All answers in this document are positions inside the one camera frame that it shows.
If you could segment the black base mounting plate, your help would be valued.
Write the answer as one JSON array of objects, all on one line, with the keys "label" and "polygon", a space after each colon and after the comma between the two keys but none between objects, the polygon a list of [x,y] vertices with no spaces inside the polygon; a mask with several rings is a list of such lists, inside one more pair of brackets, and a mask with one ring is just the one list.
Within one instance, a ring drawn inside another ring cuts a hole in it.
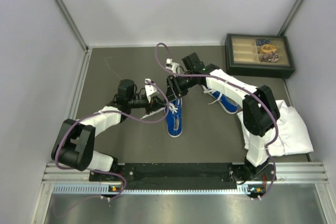
[{"label": "black base mounting plate", "polygon": [[125,163],[113,171],[129,190],[233,189],[237,182],[270,182],[275,174],[272,164],[259,169],[244,163]]}]

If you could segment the floral item in box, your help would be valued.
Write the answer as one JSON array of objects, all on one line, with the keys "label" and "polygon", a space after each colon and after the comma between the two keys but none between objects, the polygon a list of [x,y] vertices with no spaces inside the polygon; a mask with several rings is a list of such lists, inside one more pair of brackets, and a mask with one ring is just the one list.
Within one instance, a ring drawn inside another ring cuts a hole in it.
[{"label": "floral item in box", "polygon": [[261,62],[266,63],[277,63],[279,61],[280,56],[275,52],[269,52],[263,55],[261,58]]}]

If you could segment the yellow item in box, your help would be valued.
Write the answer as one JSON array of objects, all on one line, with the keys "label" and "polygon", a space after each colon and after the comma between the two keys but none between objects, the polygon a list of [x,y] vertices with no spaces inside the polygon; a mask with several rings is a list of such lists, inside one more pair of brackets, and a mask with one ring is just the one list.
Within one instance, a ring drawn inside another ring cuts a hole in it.
[{"label": "yellow item in box", "polygon": [[272,44],[264,44],[261,46],[260,48],[260,52],[262,54],[267,54],[267,53],[271,53],[271,52],[276,52],[278,48],[276,48],[274,45]]}]

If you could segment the white folded shirt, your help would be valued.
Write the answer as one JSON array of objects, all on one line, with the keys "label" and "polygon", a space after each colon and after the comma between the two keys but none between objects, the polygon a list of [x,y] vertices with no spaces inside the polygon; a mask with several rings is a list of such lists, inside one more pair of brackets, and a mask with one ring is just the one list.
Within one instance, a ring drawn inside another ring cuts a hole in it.
[{"label": "white folded shirt", "polygon": [[288,106],[285,100],[277,100],[280,118],[277,120],[279,134],[268,147],[272,156],[305,154],[313,152],[309,133],[297,110]]}]

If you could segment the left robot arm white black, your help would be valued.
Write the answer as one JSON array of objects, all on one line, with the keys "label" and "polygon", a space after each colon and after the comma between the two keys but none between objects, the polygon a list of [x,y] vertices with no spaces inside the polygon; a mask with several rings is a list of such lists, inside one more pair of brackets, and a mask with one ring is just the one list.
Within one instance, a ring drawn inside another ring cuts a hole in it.
[{"label": "left robot arm white black", "polygon": [[145,80],[145,93],[137,92],[134,81],[121,80],[112,101],[101,110],[82,119],[66,119],[61,125],[51,158],[59,169],[99,170],[107,180],[119,174],[118,160],[94,150],[95,138],[108,128],[131,117],[132,109],[144,108],[147,114],[159,112],[169,103],[151,79]]}]

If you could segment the blue patterned item in box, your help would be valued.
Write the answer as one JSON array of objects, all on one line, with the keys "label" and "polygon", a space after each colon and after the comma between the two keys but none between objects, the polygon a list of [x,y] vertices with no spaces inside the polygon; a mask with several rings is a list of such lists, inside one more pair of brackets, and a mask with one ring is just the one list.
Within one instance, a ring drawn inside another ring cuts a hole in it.
[{"label": "blue patterned item in box", "polygon": [[270,44],[270,40],[269,39],[256,39],[256,46],[263,46],[266,44]]}]

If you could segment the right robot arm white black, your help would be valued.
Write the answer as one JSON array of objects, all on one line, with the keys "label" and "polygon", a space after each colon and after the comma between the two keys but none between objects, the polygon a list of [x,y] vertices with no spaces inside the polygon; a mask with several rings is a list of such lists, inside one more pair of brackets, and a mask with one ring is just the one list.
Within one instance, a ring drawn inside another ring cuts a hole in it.
[{"label": "right robot arm white black", "polygon": [[243,111],[243,126],[250,134],[248,152],[245,158],[245,174],[252,180],[264,174],[272,160],[269,146],[279,136],[277,121],[280,112],[272,90],[268,86],[255,87],[229,76],[220,67],[204,63],[196,53],[183,58],[186,73],[179,73],[180,65],[168,58],[165,70],[167,77],[166,96],[171,100],[187,95],[195,86],[205,86],[220,96],[237,103]]}]

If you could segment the blue sneaker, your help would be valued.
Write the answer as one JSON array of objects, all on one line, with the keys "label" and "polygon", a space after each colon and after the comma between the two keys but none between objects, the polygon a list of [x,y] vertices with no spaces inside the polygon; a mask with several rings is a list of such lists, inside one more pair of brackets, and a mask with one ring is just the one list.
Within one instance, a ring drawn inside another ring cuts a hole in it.
[{"label": "blue sneaker", "polygon": [[217,103],[219,103],[222,109],[228,114],[235,114],[238,112],[238,105],[229,100],[224,94],[222,96],[222,102]]},{"label": "blue sneaker", "polygon": [[182,134],[182,98],[169,103],[166,108],[167,132],[171,137],[179,137]]}]

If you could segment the black compartment display box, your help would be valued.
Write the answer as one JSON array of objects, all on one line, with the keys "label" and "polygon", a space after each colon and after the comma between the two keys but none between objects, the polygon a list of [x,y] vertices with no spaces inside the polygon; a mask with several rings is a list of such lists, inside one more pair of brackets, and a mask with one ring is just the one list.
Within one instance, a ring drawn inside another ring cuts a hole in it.
[{"label": "black compartment display box", "polygon": [[[269,39],[280,58],[277,63],[261,62],[264,54],[256,39]],[[227,34],[225,38],[226,72],[235,76],[288,79],[295,72],[295,64],[286,36]]]}]

